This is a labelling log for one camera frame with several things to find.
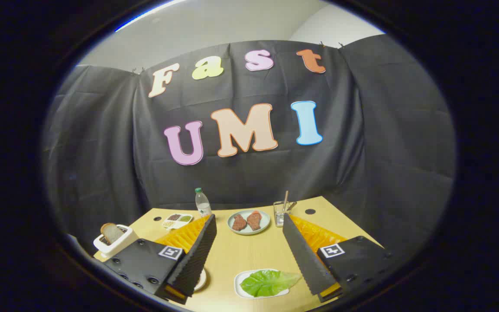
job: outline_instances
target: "black foam padding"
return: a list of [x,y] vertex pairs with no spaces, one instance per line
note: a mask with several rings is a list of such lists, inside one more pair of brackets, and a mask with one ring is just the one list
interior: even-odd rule
[[319,294],[336,283],[327,268],[317,259],[315,252],[307,245],[288,214],[285,214],[282,232],[311,294]]
[[374,279],[386,275],[386,271],[390,270],[394,263],[392,252],[363,236],[342,241],[334,247],[319,248],[317,255],[327,265],[345,293],[354,292]]
[[177,260],[159,255],[165,247],[168,246],[138,239],[104,264],[136,286],[141,286],[151,294],[158,294],[167,276],[185,256],[184,250],[179,248],[173,248]]
[[204,269],[207,255],[209,255],[216,235],[217,223],[215,215],[212,214],[205,222],[204,228],[201,230],[190,251],[168,277],[167,283],[174,289],[182,292],[182,294],[191,297],[200,278],[201,271]]

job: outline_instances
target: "steak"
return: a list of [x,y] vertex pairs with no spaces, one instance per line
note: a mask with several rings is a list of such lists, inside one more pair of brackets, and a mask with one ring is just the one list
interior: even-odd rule
[[261,214],[259,211],[252,212],[251,215],[248,215],[247,220],[252,230],[261,229],[259,226],[259,222],[261,221]]
[[248,223],[241,215],[237,214],[234,216],[234,224],[232,225],[234,231],[241,231],[246,228],[246,225],[248,225]]

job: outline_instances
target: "white plate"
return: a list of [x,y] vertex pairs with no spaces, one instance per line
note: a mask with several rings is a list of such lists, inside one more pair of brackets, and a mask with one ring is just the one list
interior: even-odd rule
[[[261,270],[278,271],[278,270],[275,270],[275,269],[261,269]],[[282,296],[282,295],[285,295],[285,294],[287,294],[289,292],[289,289],[285,289],[285,290],[279,292],[278,294],[276,294],[275,296],[265,296],[265,297],[254,297],[254,296],[248,294],[247,292],[245,292],[242,289],[242,287],[240,286],[240,284],[244,281],[244,279],[246,279],[247,277],[249,277],[252,273],[255,273],[255,272],[261,271],[261,270],[244,271],[244,272],[239,273],[238,275],[236,275],[236,277],[234,278],[234,292],[238,296],[241,296],[242,298],[247,298],[247,299],[271,298],[271,297],[276,297],[276,296]]]
[[[171,215],[180,215],[180,217],[178,217],[178,219],[176,220],[169,220],[168,218],[171,217]],[[194,217],[192,215],[188,215],[188,214],[183,214],[183,213],[174,213],[174,214],[171,214],[169,215],[165,220],[163,220],[161,222],[161,225],[163,225],[163,227],[165,229],[167,229],[167,231],[170,231],[171,229],[180,229],[181,227],[183,227],[184,225],[187,225],[188,223],[190,223],[190,221],[192,221],[192,219],[194,219]],[[188,221],[180,221],[180,219],[182,219],[182,217],[185,217],[185,216],[188,216],[190,217],[190,220]],[[172,222],[171,225],[169,225],[168,227],[165,225],[166,222]]]
[[200,290],[205,285],[205,281],[207,280],[207,273],[205,272],[205,268],[201,271],[200,281],[194,287],[194,292]]
[[237,212],[237,213],[231,215],[230,218],[228,218],[228,220],[226,221],[228,228],[231,229],[234,233],[238,233],[241,235],[257,234],[257,233],[265,230],[269,226],[269,223],[271,223],[271,217],[269,217],[269,215],[267,215],[263,211],[259,211],[259,213],[261,213],[261,221],[259,221],[259,226],[261,227],[261,229],[254,231],[251,229],[249,224],[246,225],[246,227],[244,229],[242,229],[241,231],[236,231],[236,230],[232,229],[232,225],[234,224],[234,216],[235,215],[241,215],[242,218],[244,218],[244,220],[247,220],[248,215],[250,215],[254,211],[256,211],[256,209],[250,209],[247,211],[240,211],[240,212]]

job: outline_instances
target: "black curtain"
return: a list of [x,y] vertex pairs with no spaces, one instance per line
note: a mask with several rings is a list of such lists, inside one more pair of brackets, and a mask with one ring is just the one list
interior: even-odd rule
[[[275,65],[248,71],[244,55],[266,49]],[[297,51],[321,55],[326,72],[309,71]],[[224,72],[194,80],[194,64],[211,55]],[[166,91],[148,97],[154,71],[180,64]],[[315,101],[323,141],[296,143],[290,104]],[[232,109],[245,122],[252,105],[272,105],[273,150],[221,158],[213,111]],[[164,129],[200,120],[204,157],[181,166]],[[271,205],[324,195],[380,243],[420,246],[444,209],[453,177],[450,117],[436,85],[387,35],[343,49],[289,41],[218,45],[180,55],[135,75],[76,67],[55,97],[45,138],[45,171],[54,209],[90,252],[106,222],[130,224],[150,208],[195,209],[202,187],[212,209]]]
[[340,49],[365,122],[366,204],[360,224],[410,255],[440,221],[455,177],[456,142],[444,97],[427,71],[387,35]]

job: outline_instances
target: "blue letter i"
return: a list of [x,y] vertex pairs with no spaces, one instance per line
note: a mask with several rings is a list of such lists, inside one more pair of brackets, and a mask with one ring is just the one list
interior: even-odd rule
[[313,110],[317,105],[314,101],[295,101],[290,107],[297,113],[299,122],[299,145],[313,145],[320,143],[323,137],[317,133],[317,123]]

